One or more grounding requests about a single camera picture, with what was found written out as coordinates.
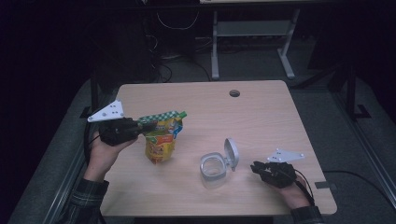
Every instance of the plaid sleeve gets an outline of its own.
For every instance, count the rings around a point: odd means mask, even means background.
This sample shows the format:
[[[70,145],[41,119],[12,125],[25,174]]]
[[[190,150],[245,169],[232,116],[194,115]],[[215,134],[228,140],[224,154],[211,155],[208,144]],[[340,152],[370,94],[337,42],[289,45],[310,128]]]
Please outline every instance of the plaid sleeve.
[[[81,179],[57,223],[97,223],[107,187],[107,181],[98,183]]]
[[[290,211],[295,224],[320,224],[324,220],[316,206],[296,208]]]

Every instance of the wooden table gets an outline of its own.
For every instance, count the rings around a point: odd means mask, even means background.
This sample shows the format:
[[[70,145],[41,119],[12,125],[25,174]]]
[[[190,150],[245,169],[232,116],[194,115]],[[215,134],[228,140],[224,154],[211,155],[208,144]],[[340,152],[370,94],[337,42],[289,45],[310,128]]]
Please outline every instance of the wooden table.
[[[239,97],[230,96],[232,90]],[[249,165],[266,161],[276,148],[305,154],[291,162],[308,179],[322,214],[336,205],[325,181],[289,90],[283,81],[236,81],[124,85],[118,99],[125,116],[140,118],[169,110],[186,111],[171,160],[154,165],[145,156],[146,140],[139,136],[124,149],[106,180],[110,186],[101,210],[104,216],[200,217],[273,216],[290,210]],[[200,159],[210,152],[224,155],[231,137],[239,164],[228,169],[227,182],[206,189],[200,179]]]

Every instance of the white lid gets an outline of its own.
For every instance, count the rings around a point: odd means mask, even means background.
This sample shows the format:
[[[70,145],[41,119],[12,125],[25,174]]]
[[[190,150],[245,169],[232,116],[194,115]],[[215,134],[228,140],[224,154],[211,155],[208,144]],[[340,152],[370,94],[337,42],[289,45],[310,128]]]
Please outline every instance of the white lid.
[[[239,153],[238,148],[236,147],[235,141],[232,138],[226,138],[224,142],[224,151],[228,164],[230,164],[231,169],[235,171],[235,167],[238,165],[239,162]]]

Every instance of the hand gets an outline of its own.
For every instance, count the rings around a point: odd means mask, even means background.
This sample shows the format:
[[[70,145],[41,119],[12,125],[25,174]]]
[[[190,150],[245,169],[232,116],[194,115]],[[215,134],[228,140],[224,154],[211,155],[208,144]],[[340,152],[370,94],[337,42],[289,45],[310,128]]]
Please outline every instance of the hand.
[[[93,134],[93,138],[95,138],[95,140],[92,142],[90,163],[85,171],[84,179],[103,182],[106,173],[110,170],[114,162],[116,162],[120,152],[136,141],[137,138],[111,147],[102,142],[98,136],[99,132],[95,132]]]
[[[306,187],[305,181],[299,175],[297,175],[296,180],[299,181],[304,187]],[[306,199],[303,191],[295,183],[283,189],[279,189],[271,185],[268,186],[270,186],[271,189],[273,189],[282,196],[283,201],[285,201],[290,209],[296,209],[311,205]]]

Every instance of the snack bag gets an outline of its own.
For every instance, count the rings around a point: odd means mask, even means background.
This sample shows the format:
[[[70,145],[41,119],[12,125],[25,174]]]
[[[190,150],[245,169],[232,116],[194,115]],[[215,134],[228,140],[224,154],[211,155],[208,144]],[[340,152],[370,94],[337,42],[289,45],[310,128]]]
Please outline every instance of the snack bag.
[[[152,163],[157,164],[171,158],[175,150],[177,134],[183,129],[182,119],[186,112],[169,111],[159,115],[150,115],[140,118],[137,122],[145,123],[157,121],[156,130],[143,133],[146,137],[146,156]]]

